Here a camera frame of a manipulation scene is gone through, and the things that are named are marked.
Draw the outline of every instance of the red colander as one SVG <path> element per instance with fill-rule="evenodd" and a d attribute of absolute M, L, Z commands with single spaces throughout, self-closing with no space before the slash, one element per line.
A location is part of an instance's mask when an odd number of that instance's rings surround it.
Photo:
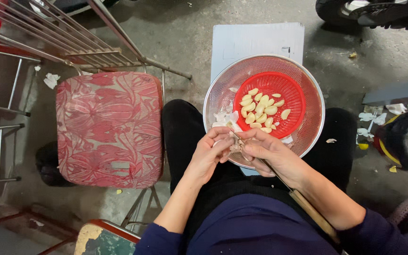
<path fill-rule="evenodd" d="M 263 95 L 268 95 L 269 98 L 275 99 L 275 102 L 283 99 L 285 101 L 284 105 L 278 108 L 278 112 L 275 115 L 268 115 L 268 117 L 273 117 L 273 123 L 280 122 L 276 126 L 276 130 L 272 130 L 270 135 L 276 138 L 284 138 L 300 126 L 305 116 L 306 107 L 305 95 L 300 85 L 290 76 L 281 72 L 260 72 L 244 81 L 235 94 L 234 111 L 239 112 L 237 124 L 243 131 L 250 130 L 251 128 L 250 125 L 245 123 L 245 118 L 240 114 L 242 109 L 240 102 L 242 97 L 254 88 L 259 89 L 258 93 L 263 93 Z M 273 97 L 272 94 L 275 93 L 281 94 L 281 97 Z M 258 102 L 254 101 L 254 96 L 252 98 L 253 102 L 257 105 Z M 287 119 L 283 120 L 281 119 L 281 112 L 286 109 L 291 109 L 291 113 Z"/>

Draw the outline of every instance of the navy blue sleeve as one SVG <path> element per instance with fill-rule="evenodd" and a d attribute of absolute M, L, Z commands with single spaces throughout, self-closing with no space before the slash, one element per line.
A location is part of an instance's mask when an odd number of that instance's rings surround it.
<path fill-rule="evenodd" d="M 343 249 L 350 255 L 408 255 L 408 240 L 380 214 L 366 209 L 363 222 L 338 231 Z"/>
<path fill-rule="evenodd" d="M 150 223 L 136 244 L 133 255 L 176 255 L 181 240 L 181 234 L 168 232 L 164 227 Z"/>

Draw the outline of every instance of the hand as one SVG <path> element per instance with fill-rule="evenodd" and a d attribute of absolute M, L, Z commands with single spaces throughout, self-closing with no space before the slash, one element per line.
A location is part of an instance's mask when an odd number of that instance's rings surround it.
<path fill-rule="evenodd" d="M 198 142 L 184 178 L 201 186 L 210 180 L 218 162 L 224 163 L 228 160 L 229 148 L 234 144 L 234 139 L 229 135 L 230 131 L 229 127 L 214 127 L 209 130 Z"/>
<path fill-rule="evenodd" d="M 309 171 L 314 171 L 278 138 L 258 128 L 239 132 L 237 135 L 244 140 L 246 139 L 245 146 L 242 148 L 243 156 L 251 161 L 256 171 L 264 177 L 275 177 L 275 173 L 262 161 L 254 159 L 255 157 L 266 159 L 290 188 L 301 188 Z"/>

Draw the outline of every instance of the red floral cushion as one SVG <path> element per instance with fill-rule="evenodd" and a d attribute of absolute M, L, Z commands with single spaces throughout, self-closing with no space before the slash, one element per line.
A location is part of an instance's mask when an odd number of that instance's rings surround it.
<path fill-rule="evenodd" d="M 153 186 L 163 172 L 160 81 L 142 72 L 76 76 L 58 86 L 59 170 L 80 185 Z"/>

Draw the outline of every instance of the metal colander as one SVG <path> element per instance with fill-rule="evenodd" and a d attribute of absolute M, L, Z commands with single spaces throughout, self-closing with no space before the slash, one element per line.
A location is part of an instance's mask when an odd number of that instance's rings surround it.
<path fill-rule="evenodd" d="M 300 157 L 314 146 L 322 132 L 325 118 L 325 104 L 319 84 L 302 65 L 279 55 L 255 55 L 246 57 L 226 67 L 207 91 L 204 100 L 203 119 L 206 132 L 216 121 L 214 113 L 234 101 L 235 93 L 229 88 L 239 88 L 251 76 L 260 72 L 281 72 L 292 77 L 302 88 L 306 100 L 306 112 L 302 124 L 292 133 L 294 142 L 291 150 Z M 241 153 L 232 153 L 230 161 L 238 166 L 254 169 Z"/>

